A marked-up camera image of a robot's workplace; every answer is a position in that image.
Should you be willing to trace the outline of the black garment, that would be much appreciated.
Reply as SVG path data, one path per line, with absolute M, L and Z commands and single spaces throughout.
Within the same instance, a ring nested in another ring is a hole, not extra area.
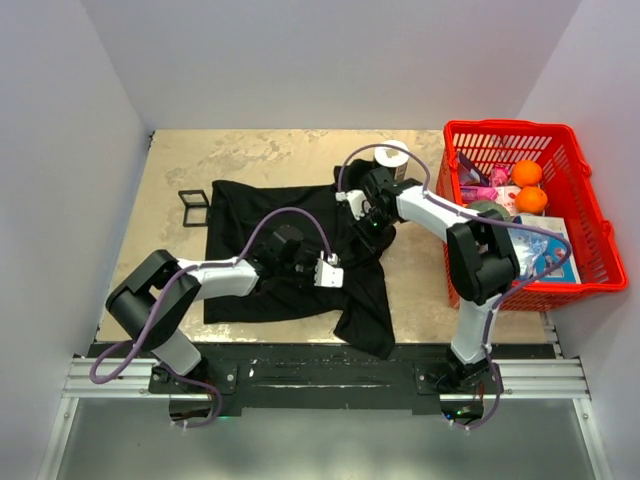
M 338 310 L 336 337 L 387 358 L 395 335 L 381 257 L 396 230 L 389 226 L 363 244 L 335 193 L 334 184 L 258 188 L 213 181 L 206 259 L 239 254 L 259 222 L 271 212 L 277 215 L 249 251 L 265 279 L 246 297 L 205 301 L 205 323 L 267 323 Z

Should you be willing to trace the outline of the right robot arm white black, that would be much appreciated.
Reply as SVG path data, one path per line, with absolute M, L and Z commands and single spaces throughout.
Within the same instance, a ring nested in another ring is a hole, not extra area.
M 420 182 L 395 182 L 384 168 L 364 177 L 361 189 L 338 192 L 350 225 L 368 247 L 395 223 L 417 224 L 447 247 L 448 275 L 459 296 L 457 330 L 446 360 L 434 372 L 440 392 L 469 392 L 492 367 L 491 336 L 502 295 L 520 273 L 506 223 L 430 192 Z

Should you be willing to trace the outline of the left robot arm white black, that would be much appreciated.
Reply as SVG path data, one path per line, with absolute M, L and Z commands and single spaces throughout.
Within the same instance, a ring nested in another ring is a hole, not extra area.
M 330 269 L 339 257 L 325 249 L 305 249 L 301 231 L 283 225 L 266 240 L 238 256 L 191 261 L 168 251 L 152 252 L 108 296 L 106 310 L 127 332 L 133 349 L 153 354 L 172 370 L 185 392 L 200 390 L 207 368 L 179 325 L 192 304 L 246 297 L 281 279 L 313 287 L 335 287 Z

